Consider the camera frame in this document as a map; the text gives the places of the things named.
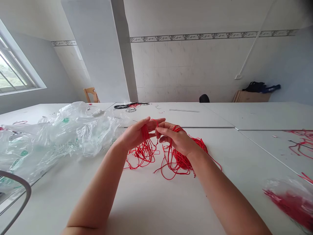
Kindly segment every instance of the cardboard box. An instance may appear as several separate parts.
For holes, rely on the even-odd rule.
[[[271,97],[271,93],[257,93],[248,91],[237,91],[233,102],[236,103],[249,103],[249,102],[268,102]]]

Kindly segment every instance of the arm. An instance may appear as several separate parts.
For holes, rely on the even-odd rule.
[[[188,158],[215,214],[228,235],[271,234],[248,200],[221,172],[206,152],[185,132],[173,132],[175,125],[163,122],[159,126],[156,131],[164,135],[160,138],[160,143],[172,140],[173,147]]]
[[[165,118],[156,121],[161,123],[165,121]],[[96,235],[105,232],[128,151],[144,141],[141,128],[145,124],[149,132],[154,131],[157,126],[155,121],[150,120],[150,117],[143,119],[128,127],[111,146],[74,208],[63,235]],[[154,136],[155,133],[149,134],[150,138]]]

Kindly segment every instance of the forearm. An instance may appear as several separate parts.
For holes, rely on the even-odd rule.
[[[192,154],[189,160],[228,235],[271,234],[248,200],[205,152]]]
[[[126,150],[112,145],[72,212],[67,227],[105,228],[126,156]]]

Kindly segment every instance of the black chair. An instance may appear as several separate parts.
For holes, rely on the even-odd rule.
[[[199,102],[200,103],[210,103],[210,99],[206,94],[203,94],[202,96],[200,96]]]

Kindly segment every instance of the white pipe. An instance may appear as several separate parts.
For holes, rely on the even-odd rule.
[[[249,53],[248,53],[248,55],[247,55],[247,58],[246,58],[246,60],[245,60],[245,62],[244,62],[244,64],[243,64],[243,66],[242,66],[242,68],[241,68],[241,70],[240,70],[240,72],[239,72],[239,74],[238,74],[237,76],[241,76],[243,70],[245,69],[245,67],[246,67],[246,65],[247,65],[247,61],[248,61],[248,59],[249,59],[249,57],[250,57],[250,54],[251,54],[251,52],[252,52],[253,49],[254,49],[255,43],[256,43],[256,41],[258,40],[258,38],[259,38],[259,36],[260,36],[260,34],[261,34],[263,25],[264,25],[264,23],[265,23],[265,21],[266,21],[268,15],[270,14],[270,11],[272,10],[272,7],[273,7],[273,5],[274,5],[275,2],[276,2],[276,0],[273,0],[273,1],[272,1],[272,4],[270,5],[270,7],[269,7],[269,9],[268,9],[268,11],[267,11],[267,14],[266,14],[266,16],[265,16],[265,18],[264,18],[264,20],[263,20],[263,23],[262,23],[262,25],[261,25],[261,28],[260,28],[260,30],[258,31],[257,37],[255,38],[255,40],[254,40],[254,42],[253,42],[253,44],[252,44],[252,46],[251,46],[251,48],[250,48],[250,51],[249,51]]]

